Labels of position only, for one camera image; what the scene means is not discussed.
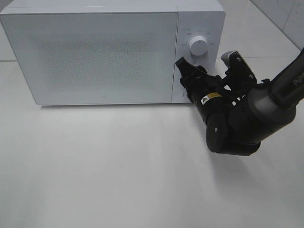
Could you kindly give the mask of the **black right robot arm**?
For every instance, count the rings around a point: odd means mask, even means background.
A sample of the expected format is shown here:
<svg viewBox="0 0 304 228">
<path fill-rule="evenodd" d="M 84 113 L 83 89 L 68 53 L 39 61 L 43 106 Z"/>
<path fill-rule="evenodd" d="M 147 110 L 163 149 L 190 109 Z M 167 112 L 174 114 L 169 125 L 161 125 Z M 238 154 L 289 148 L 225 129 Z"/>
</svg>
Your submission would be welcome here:
<svg viewBox="0 0 304 228">
<path fill-rule="evenodd" d="M 187 97 L 206 125 L 211 152 L 239 156 L 255 153 L 261 142 L 290 124 L 304 97 L 304 55 L 300 53 L 274 79 L 259 83 L 237 51 L 221 57 L 225 77 L 180 58 L 176 66 Z"/>
</svg>

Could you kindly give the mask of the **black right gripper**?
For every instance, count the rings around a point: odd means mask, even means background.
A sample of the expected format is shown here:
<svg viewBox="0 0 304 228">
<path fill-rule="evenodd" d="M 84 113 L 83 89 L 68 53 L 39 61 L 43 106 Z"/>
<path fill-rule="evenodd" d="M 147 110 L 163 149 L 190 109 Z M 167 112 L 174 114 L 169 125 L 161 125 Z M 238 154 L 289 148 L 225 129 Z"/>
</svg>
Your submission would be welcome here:
<svg viewBox="0 0 304 228">
<path fill-rule="evenodd" d="M 228 127 L 228 112 L 242 94 L 242 88 L 228 85 L 219 75 L 207 74 L 201 65 L 194 66 L 184 57 L 175 62 L 181 74 L 181 84 L 196 106 L 206 126 Z"/>
</svg>

